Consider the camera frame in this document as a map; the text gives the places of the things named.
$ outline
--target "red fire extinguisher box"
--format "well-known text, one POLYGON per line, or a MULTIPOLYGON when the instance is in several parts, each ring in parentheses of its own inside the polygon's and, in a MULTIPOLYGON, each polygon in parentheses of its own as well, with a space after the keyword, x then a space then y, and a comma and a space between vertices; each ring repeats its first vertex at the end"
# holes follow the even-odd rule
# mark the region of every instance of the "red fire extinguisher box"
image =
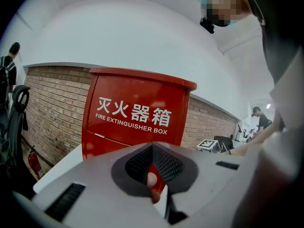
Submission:
MULTIPOLYGON (((180 145, 196 83, 164 74, 94 67, 82 128, 88 159, 131 145, 162 141, 180 145)), ((162 190, 158 176, 153 187, 162 190)))

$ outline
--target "hand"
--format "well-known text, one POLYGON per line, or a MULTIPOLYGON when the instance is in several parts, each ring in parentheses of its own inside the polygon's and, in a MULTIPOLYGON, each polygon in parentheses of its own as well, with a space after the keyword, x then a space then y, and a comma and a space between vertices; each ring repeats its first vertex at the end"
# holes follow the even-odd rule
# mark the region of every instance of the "hand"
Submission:
POLYGON ((236 149, 230 150, 231 155, 237 155, 237 156, 245 156, 247 153, 248 148, 251 146, 251 142, 244 144, 241 147, 238 147, 236 149))
MULTIPOLYGON (((157 176, 154 173, 149 172, 148 173, 148 179, 147 179, 147 187, 151 188, 156 183, 157 183, 157 176)), ((155 204, 161 199, 161 195, 153 189, 151 189, 151 193, 152 193, 152 196, 151 196, 152 203, 155 204)))

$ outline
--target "white table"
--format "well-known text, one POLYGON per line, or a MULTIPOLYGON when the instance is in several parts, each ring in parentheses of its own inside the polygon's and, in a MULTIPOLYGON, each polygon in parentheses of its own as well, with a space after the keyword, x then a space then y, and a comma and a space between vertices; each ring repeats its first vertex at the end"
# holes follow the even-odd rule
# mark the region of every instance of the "white table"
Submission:
MULTIPOLYGON (((83 161, 81 144, 48 171, 33 187, 35 193, 41 192, 48 184, 83 161)), ((156 210, 164 217, 166 211, 168 187, 165 186, 161 199, 154 204, 156 210)))
POLYGON ((52 169, 48 171, 33 187, 35 193, 39 193, 52 181, 72 169, 77 164, 81 163, 82 149, 81 144, 59 161, 52 169))
POLYGON ((235 141, 235 140, 232 140, 233 142, 233 147, 236 149, 238 147, 241 147, 243 146, 244 144, 246 144, 245 142, 238 142, 238 141, 235 141))

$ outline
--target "person's arm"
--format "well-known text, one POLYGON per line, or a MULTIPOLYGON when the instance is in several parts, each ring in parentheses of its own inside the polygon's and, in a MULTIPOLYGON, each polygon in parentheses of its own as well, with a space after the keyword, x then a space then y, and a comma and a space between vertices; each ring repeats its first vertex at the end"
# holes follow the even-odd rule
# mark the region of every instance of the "person's arm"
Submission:
POLYGON ((244 156, 249 147, 264 142, 264 140, 268 138, 270 135, 272 135, 274 132, 279 131, 280 119, 281 116, 279 112, 275 111, 275 118, 272 125, 264 129, 262 132, 259 131, 260 133, 257 136, 255 136, 255 138, 252 141, 245 144, 244 146, 230 150, 231 154, 244 156))
POLYGON ((257 134, 261 133, 263 130, 264 130, 264 127, 263 127, 263 126, 260 126, 259 129, 258 129, 257 134))

